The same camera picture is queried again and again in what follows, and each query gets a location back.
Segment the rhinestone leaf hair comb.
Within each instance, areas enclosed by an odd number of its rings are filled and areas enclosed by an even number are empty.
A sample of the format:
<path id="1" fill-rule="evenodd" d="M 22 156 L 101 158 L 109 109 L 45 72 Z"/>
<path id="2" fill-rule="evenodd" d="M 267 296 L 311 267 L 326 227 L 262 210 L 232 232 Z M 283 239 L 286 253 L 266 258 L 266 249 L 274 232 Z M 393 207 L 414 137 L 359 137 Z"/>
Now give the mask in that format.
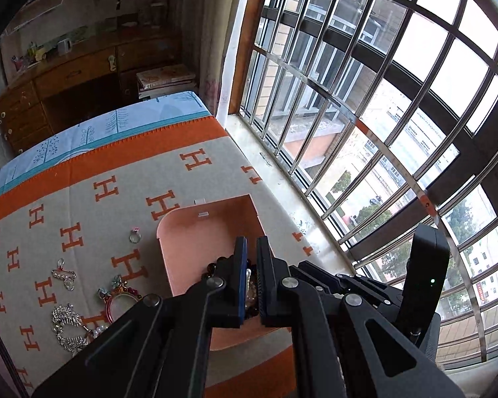
<path id="1" fill-rule="evenodd" d="M 59 304 L 51 313 L 52 331 L 58 344 L 72 356 L 86 348 L 107 330 L 106 325 L 90 329 L 71 304 Z"/>

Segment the pink open jewelry box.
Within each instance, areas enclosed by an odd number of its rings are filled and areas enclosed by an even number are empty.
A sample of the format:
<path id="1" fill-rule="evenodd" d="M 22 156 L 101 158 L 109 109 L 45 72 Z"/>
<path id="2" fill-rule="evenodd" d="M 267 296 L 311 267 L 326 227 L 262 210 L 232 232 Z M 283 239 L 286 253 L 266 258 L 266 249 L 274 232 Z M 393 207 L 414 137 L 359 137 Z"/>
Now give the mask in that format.
<path id="1" fill-rule="evenodd" d="M 156 230 L 173 296 L 185 302 L 186 291 L 203 276 L 211 275 L 219 257 L 234 252 L 235 238 L 244 236 L 248 242 L 246 266 L 245 317 L 241 326 L 209 326 L 210 349 L 226 350 L 248 341 L 278 332 L 280 328 L 262 325 L 258 295 L 247 303 L 251 292 L 258 291 L 256 242 L 267 236 L 254 200 L 249 194 L 174 209 L 162 218 Z"/>

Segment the teal flower earrings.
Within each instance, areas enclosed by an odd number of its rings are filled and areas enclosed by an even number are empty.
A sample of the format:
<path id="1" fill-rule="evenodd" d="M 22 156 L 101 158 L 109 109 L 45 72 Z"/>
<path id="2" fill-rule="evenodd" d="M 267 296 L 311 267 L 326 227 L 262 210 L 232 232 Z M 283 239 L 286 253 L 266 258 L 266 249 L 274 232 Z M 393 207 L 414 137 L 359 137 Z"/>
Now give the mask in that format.
<path id="1" fill-rule="evenodd" d="M 116 275 L 112 280 L 108 289 L 98 288 L 97 295 L 100 300 L 107 303 L 111 298 L 125 292 L 126 282 L 121 275 Z"/>

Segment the pearl safety pin brooch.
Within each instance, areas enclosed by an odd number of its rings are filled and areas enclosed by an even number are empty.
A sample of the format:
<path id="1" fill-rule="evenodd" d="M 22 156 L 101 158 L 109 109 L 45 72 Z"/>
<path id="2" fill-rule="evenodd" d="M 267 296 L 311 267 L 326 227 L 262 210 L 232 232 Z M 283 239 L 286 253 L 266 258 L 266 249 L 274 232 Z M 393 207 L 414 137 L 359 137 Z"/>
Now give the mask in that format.
<path id="1" fill-rule="evenodd" d="M 52 277 L 54 279 L 60 280 L 63 282 L 64 288 L 72 292 L 75 289 L 75 281 L 77 279 L 77 273 L 73 270 L 66 270 L 65 260 L 61 258 L 57 261 L 56 267 L 51 270 Z"/>

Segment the orange grey H blanket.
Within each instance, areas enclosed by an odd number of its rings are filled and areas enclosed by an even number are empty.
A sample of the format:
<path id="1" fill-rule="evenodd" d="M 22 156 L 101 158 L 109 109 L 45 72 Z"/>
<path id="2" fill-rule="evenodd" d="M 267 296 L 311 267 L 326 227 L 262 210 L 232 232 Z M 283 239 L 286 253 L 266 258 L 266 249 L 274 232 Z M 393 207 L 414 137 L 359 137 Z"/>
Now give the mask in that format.
<path id="1" fill-rule="evenodd" d="M 211 117 L 124 138 L 73 157 L 0 196 L 0 337 L 27 393 L 71 359 L 51 313 L 71 304 L 105 325 L 98 288 L 116 275 L 140 294 L 173 296 L 156 230 L 169 212 L 249 194 L 273 254 L 296 264 L 316 248 L 260 172 Z M 142 239 L 129 241 L 132 228 Z M 67 291 L 51 270 L 77 273 Z"/>

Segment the stack of books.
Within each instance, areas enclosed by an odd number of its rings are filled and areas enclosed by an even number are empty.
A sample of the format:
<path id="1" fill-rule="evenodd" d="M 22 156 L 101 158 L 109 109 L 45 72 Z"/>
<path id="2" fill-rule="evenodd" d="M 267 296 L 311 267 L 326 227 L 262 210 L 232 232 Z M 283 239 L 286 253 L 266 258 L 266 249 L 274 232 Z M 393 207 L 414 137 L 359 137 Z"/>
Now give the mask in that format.
<path id="1" fill-rule="evenodd" d="M 196 88 L 196 74 L 184 64 L 158 67 L 136 74 L 138 99 L 152 99 Z"/>

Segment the light blue patterned sheet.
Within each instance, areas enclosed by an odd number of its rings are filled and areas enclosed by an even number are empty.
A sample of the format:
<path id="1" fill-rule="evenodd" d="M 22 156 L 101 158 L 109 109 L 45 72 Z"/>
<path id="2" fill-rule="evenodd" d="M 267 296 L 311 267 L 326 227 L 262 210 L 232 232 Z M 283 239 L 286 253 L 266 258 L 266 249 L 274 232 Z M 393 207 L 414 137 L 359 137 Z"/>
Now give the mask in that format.
<path id="1" fill-rule="evenodd" d="M 23 181 L 73 157 L 156 128 L 210 115 L 191 91 L 161 96 L 112 110 L 43 138 L 0 169 L 0 196 Z"/>

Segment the wooden desk with drawers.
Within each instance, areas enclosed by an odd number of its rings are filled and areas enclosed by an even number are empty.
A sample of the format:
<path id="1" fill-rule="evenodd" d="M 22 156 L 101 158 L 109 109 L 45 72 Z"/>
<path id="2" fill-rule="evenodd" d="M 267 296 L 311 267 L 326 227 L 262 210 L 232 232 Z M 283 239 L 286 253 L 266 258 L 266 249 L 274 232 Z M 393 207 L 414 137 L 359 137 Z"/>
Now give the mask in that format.
<path id="1" fill-rule="evenodd" d="M 173 28 L 102 33 L 29 68 L 0 95 L 0 130 L 13 155 L 66 128 L 138 101 L 136 75 L 180 58 Z"/>

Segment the white mug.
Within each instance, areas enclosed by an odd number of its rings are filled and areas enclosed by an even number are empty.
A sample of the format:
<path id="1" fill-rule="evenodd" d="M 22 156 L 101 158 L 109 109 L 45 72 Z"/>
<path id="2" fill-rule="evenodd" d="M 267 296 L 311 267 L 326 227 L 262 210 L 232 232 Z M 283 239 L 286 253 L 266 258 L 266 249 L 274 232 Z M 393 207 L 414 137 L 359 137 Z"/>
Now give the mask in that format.
<path id="1" fill-rule="evenodd" d="M 66 55 L 72 51 L 72 42 L 69 38 L 62 39 L 57 43 L 57 51 L 60 56 Z"/>

